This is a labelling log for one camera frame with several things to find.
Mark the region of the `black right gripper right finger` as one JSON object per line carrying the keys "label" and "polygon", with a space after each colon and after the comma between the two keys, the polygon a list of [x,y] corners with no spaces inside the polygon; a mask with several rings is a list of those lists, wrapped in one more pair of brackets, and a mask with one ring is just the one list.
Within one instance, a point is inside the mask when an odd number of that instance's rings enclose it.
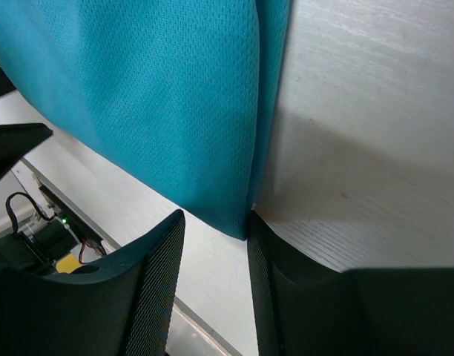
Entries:
{"label": "black right gripper right finger", "polygon": [[255,212],[247,253],[261,355],[454,355],[454,268],[334,271]]}

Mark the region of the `teal t shirt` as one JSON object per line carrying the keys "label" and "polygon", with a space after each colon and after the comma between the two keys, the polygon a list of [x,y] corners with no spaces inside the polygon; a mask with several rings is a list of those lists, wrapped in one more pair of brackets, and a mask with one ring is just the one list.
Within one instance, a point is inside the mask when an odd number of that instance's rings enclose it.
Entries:
{"label": "teal t shirt", "polygon": [[0,66],[48,121],[242,240],[287,1],[0,1]]}

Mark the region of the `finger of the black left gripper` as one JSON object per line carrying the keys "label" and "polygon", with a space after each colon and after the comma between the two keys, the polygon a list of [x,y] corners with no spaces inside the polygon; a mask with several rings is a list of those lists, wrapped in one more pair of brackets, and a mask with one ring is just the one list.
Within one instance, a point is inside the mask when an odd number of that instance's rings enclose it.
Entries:
{"label": "finger of the black left gripper", "polygon": [[35,147],[53,135],[42,123],[0,125],[0,180]]}

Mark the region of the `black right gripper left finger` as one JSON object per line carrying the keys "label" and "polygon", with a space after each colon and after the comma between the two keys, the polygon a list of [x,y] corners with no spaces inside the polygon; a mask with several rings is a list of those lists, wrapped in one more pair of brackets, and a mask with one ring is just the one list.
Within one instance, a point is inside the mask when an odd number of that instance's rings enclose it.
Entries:
{"label": "black right gripper left finger", "polygon": [[0,355],[163,355],[184,236],[176,210],[70,274],[0,267]]}

